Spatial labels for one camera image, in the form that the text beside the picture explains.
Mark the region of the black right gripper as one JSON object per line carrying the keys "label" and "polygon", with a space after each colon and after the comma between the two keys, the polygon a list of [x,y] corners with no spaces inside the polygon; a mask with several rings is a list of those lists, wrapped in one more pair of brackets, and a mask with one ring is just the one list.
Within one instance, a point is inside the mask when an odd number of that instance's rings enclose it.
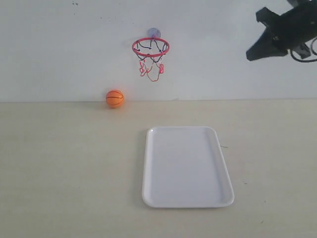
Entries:
{"label": "black right gripper", "polygon": [[270,57],[284,57],[285,50],[298,54],[310,54],[307,41],[317,36],[317,2],[315,0],[291,0],[293,8],[282,15],[267,7],[256,12],[257,22],[270,31],[264,31],[246,51],[248,61]]}

